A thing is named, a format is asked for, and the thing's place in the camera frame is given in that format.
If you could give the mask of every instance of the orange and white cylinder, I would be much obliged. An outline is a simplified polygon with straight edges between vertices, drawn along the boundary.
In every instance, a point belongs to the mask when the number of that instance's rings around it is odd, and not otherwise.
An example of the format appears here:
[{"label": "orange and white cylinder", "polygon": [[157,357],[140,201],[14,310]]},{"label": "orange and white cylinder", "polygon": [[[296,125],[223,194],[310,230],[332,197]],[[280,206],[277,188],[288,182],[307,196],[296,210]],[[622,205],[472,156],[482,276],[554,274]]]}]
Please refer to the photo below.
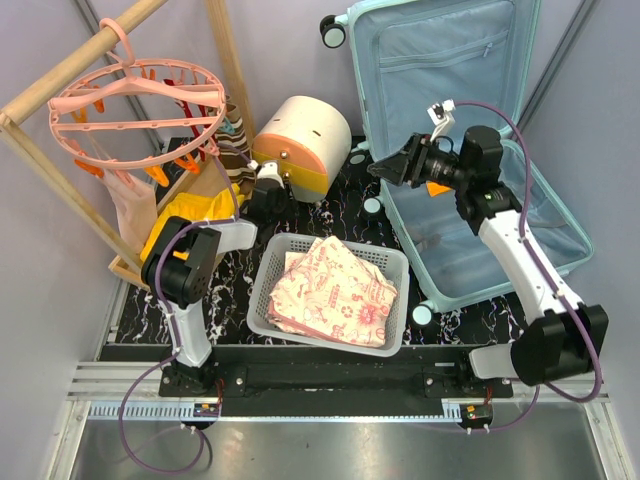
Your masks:
[{"label": "orange and white cylinder", "polygon": [[324,199],[351,150],[351,130],[334,107],[311,97],[287,99],[253,141],[260,163],[275,159],[296,200]]}]

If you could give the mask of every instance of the metal floor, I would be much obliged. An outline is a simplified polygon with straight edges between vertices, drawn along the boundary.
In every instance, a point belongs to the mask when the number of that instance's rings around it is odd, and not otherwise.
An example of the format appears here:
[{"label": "metal floor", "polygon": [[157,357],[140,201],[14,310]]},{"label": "metal floor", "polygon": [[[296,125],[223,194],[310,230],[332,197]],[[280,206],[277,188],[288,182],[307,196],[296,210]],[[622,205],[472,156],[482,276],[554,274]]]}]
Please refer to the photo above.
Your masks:
[{"label": "metal floor", "polygon": [[[497,404],[495,424],[507,423],[519,409]],[[132,447],[142,445],[168,422],[126,423]],[[457,429],[453,425],[437,428]],[[467,436],[428,426],[389,423],[235,423],[219,422],[205,431],[208,455],[185,480],[600,480],[605,479],[581,406],[539,404],[513,430]],[[161,468],[188,464],[195,438],[172,432],[139,456]],[[115,421],[87,422],[74,468],[75,480],[159,478],[125,456]]]}]

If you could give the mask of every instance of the floral print cloth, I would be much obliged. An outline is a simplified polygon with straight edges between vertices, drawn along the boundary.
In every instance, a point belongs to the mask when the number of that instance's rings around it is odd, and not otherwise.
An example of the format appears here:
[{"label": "floral print cloth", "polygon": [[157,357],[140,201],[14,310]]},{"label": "floral print cloth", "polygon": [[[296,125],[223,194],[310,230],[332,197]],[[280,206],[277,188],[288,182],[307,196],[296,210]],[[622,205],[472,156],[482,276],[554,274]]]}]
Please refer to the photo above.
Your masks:
[{"label": "floral print cloth", "polygon": [[288,252],[271,292],[269,322],[287,333],[365,347],[385,343],[385,323],[398,291],[380,269],[336,237],[307,253]]}]

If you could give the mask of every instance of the wooden rod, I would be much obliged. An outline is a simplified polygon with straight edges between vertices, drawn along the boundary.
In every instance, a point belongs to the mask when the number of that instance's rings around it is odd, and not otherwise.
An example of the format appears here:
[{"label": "wooden rod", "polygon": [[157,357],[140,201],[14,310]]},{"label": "wooden rod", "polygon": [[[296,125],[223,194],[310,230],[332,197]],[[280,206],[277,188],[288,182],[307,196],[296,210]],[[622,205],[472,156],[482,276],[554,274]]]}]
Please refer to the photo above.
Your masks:
[{"label": "wooden rod", "polygon": [[229,12],[225,0],[205,0],[209,22],[213,29],[213,37],[218,48],[218,55],[222,62],[222,70],[227,80],[226,87],[231,92],[231,98],[238,104],[242,114],[242,123],[249,145],[256,136],[256,127],[253,123],[253,114],[249,105],[247,87],[244,83],[242,67],[238,59],[238,51],[233,38],[233,29],[229,20]]},{"label": "wooden rod", "polygon": [[[125,32],[129,33],[166,2],[167,0],[139,0],[120,15],[116,22]],[[113,30],[103,28],[9,102],[2,111],[15,125],[22,124],[93,62],[113,49],[118,41],[119,38]]]},{"label": "wooden rod", "polygon": [[29,136],[14,122],[0,114],[2,128],[0,137],[16,152],[31,169],[44,180],[91,228],[102,238],[113,251],[129,264],[135,273],[140,273],[142,261],[140,257],[125,243],[109,223],[91,206],[80,192],[56,168],[53,162],[40,150]]}]

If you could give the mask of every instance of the striped cloth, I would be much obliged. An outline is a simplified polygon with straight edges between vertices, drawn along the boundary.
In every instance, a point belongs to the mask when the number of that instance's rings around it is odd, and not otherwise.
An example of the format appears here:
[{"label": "striped cloth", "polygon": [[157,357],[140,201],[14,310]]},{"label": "striped cloth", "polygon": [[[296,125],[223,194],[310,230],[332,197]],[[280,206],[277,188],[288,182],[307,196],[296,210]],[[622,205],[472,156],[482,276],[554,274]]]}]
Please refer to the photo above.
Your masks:
[{"label": "striped cloth", "polygon": [[[217,144],[232,145],[247,156],[250,155],[240,109],[229,96],[227,96],[227,114],[224,122],[213,134],[213,137]],[[255,172],[247,167],[242,157],[234,151],[220,148],[220,161],[231,181],[240,187],[240,193],[249,194],[255,183]]]}]

